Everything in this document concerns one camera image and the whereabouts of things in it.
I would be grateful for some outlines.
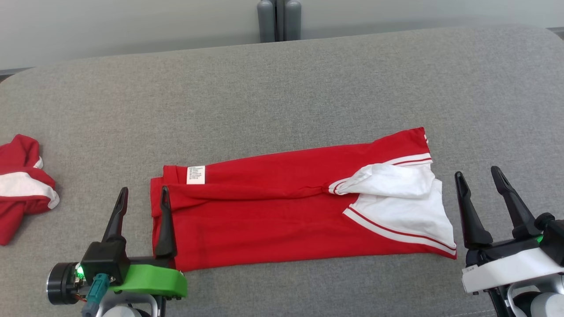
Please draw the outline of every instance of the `red t-shirt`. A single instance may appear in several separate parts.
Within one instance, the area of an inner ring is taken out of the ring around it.
[[[7,245],[24,214],[44,213],[59,203],[55,181],[41,168],[39,143],[18,134],[0,146],[0,245]]]
[[[425,130],[401,131],[372,143],[248,157],[190,170],[164,166],[163,176],[151,180],[153,246],[160,229],[161,188],[168,186],[178,248],[175,262],[182,271],[398,253],[456,258],[453,242],[437,248],[433,243],[390,239],[343,213],[351,212],[349,206],[359,194],[335,195],[340,180],[378,163],[430,165]]]

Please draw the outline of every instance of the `gray fabric surface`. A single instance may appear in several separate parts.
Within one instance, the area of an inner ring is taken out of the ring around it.
[[[424,126],[459,259],[431,254],[267,263],[186,274],[168,316],[492,316],[464,293],[453,175],[462,170],[494,239],[511,237],[489,168],[535,215],[561,209],[564,43],[505,26],[418,30],[69,61],[0,85],[0,143],[42,145],[60,205],[26,217],[0,248],[2,316],[78,316],[51,306],[45,278],[99,240],[122,186],[128,255],[151,253],[149,179],[205,165],[371,142]]]

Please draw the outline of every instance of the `folded red shirt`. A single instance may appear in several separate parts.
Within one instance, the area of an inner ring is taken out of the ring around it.
[[[18,134],[0,146],[0,245],[10,242],[24,214],[38,214],[59,203],[55,181],[43,170],[39,143]]]
[[[456,258],[431,163],[420,127],[367,144],[165,166],[151,180],[153,247],[168,186],[182,271],[377,254]]]

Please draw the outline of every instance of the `green led light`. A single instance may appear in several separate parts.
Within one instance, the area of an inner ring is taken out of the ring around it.
[[[84,270],[82,269],[82,266],[79,266],[76,268],[76,275],[80,278],[83,279],[84,278]]]

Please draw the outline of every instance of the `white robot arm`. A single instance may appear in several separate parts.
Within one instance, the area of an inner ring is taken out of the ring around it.
[[[491,168],[513,223],[513,238],[494,243],[470,201],[461,172],[455,174],[462,221],[467,293],[488,292],[499,317],[564,316],[564,221],[549,213],[536,220],[497,166]],[[537,287],[538,292],[519,289]]]

